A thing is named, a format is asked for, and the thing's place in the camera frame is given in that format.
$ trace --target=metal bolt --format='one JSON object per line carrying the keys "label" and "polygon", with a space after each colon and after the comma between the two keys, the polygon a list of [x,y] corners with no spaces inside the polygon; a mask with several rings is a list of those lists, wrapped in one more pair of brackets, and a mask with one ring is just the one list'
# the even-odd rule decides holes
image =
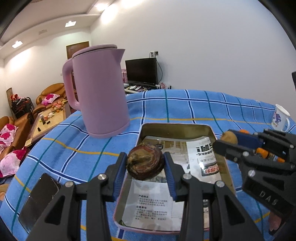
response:
{"label": "metal bolt", "polygon": [[254,177],[255,174],[256,174],[256,171],[253,170],[253,169],[248,171],[248,176],[249,176],[249,177]]}
{"label": "metal bolt", "polygon": [[67,188],[70,188],[70,187],[72,187],[73,185],[74,185],[74,182],[72,182],[72,181],[68,181],[68,182],[65,183],[65,186],[66,186]]}
{"label": "metal bolt", "polygon": [[188,173],[185,173],[185,174],[183,174],[183,178],[185,180],[190,180],[192,178],[192,176],[190,174],[188,174]]}
{"label": "metal bolt", "polygon": [[249,154],[250,154],[250,153],[248,153],[247,151],[244,151],[244,152],[242,153],[242,155],[243,155],[244,157],[249,156]]}
{"label": "metal bolt", "polygon": [[99,179],[99,180],[105,180],[106,178],[107,178],[107,175],[104,174],[104,173],[98,175],[98,179]]}
{"label": "metal bolt", "polygon": [[225,186],[225,183],[223,181],[217,181],[216,186],[219,187],[219,188],[222,188],[222,187]]}

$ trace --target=mug handle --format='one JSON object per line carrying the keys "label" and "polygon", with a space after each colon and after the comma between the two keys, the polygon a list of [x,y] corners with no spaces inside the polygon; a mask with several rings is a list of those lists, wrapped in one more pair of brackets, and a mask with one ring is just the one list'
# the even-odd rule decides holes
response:
{"label": "mug handle", "polygon": [[287,119],[287,122],[288,122],[288,126],[287,126],[287,129],[285,131],[283,131],[283,132],[288,132],[289,129],[290,129],[290,120],[289,120],[288,117],[286,119]]}
{"label": "mug handle", "polygon": [[65,62],[63,66],[63,79],[65,84],[65,90],[66,90],[66,95],[67,95],[69,105],[75,110],[80,110],[80,104],[76,100],[76,97],[74,94],[74,87],[72,82],[72,71],[73,71],[73,61],[72,61],[72,58],[70,58]]}

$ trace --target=television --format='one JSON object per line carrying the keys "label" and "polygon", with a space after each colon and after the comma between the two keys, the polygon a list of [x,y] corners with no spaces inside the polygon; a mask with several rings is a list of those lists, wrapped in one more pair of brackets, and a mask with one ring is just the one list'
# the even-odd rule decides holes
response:
{"label": "television", "polygon": [[158,84],[156,58],[126,60],[126,73],[129,83]]}

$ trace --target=white mug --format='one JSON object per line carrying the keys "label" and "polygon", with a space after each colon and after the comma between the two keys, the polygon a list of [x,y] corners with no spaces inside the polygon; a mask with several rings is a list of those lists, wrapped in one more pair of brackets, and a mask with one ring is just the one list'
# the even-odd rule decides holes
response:
{"label": "white mug", "polygon": [[[282,106],[276,104],[276,109],[274,111],[274,116],[272,117],[271,126],[273,127],[273,129],[277,131],[288,132],[290,129],[289,117],[290,117],[289,112],[287,112],[286,109],[283,108]],[[287,129],[283,131],[286,120],[288,122],[288,126],[287,126]]]}

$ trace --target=kettle lid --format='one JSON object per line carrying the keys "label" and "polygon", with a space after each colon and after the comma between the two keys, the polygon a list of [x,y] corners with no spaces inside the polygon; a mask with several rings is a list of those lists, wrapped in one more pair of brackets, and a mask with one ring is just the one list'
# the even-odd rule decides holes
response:
{"label": "kettle lid", "polygon": [[86,52],[90,52],[90,51],[95,51],[95,50],[100,50],[100,49],[113,49],[113,48],[117,49],[117,46],[115,44],[95,45],[95,46],[87,47],[87,48],[77,51],[76,53],[73,54],[72,58],[74,58],[77,55],[80,55],[82,53],[86,53]]}

